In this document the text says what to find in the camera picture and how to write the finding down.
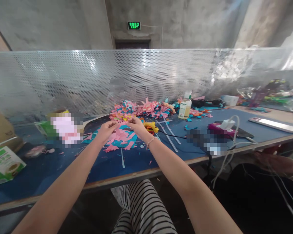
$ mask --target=white bottle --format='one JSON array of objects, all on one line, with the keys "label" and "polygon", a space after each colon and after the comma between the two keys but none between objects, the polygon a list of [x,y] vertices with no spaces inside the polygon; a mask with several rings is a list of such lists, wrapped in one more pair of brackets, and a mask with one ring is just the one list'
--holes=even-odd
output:
[{"label": "white bottle", "polygon": [[192,91],[185,92],[185,100],[180,103],[179,115],[178,118],[180,119],[187,119],[189,118],[190,110],[191,110],[191,93]]}]

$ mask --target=forearm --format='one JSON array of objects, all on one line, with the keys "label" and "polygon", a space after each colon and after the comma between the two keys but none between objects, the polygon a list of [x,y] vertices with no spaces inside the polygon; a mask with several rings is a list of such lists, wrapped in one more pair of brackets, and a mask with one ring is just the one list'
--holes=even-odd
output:
[{"label": "forearm", "polygon": [[[146,136],[145,142],[150,139],[152,136]],[[182,198],[196,233],[241,233],[210,189],[178,155],[157,139],[149,149]]]},{"label": "forearm", "polygon": [[[148,134],[143,140],[148,143],[152,138],[153,136]],[[159,140],[153,140],[149,145],[149,149],[163,174],[181,197],[191,195],[193,186],[202,182],[178,155]]]},{"label": "forearm", "polygon": [[13,231],[57,233],[73,207],[104,143],[94,139],[55,180]]}]

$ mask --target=bracelet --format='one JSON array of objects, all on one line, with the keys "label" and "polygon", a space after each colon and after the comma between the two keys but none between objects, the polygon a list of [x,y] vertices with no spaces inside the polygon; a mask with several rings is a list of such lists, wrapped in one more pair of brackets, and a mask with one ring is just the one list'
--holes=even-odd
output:
[{"label": "bracelet", "polygon": [[153,137],[147,144],[146,144],[146,150],[149,148],[149,144],[154,140],[154,139],[156,139],[156,137]]}]

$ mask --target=wrist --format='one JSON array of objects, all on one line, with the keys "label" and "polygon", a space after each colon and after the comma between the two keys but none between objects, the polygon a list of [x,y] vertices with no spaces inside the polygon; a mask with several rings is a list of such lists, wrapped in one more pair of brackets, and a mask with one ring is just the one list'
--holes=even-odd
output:
[{"label": "wrist", "polygon": [[94,144],[94,145],[100,146],[102,148],[106,144],[106,142],[107,141],[103,141],[99,137],[95,137],[91,143]]},{"label": "wrist", "polygon": [[148,143],[150,140],[152,140],[155,136],[153,136],[152,134],[150,134],[149,132],[146,132],[146,134],[143,135],[142,139],[144,141],[144,143]]}]

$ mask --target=person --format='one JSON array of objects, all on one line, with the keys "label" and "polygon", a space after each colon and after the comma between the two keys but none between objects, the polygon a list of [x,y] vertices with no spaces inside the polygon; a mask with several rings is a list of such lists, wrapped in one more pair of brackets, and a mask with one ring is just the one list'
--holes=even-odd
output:
[{"label": "person", "polygon": [[255,152],[259,166],[237,165],[214,194],[244,234],[293,234],[293,159]]},{"label": "person", "polygon": [[[211,190],[179,156],[151,135],[137,117],[127,125],[147,144],[163,174],[182,198],[195,233],[242,233]],[[115,121],[102,124],[96,138],[46,190],[13,234],[58,232],[100,150],[118,126]],[[123,208],[113,233],[176,233],[149,180],[111,190]]]}]

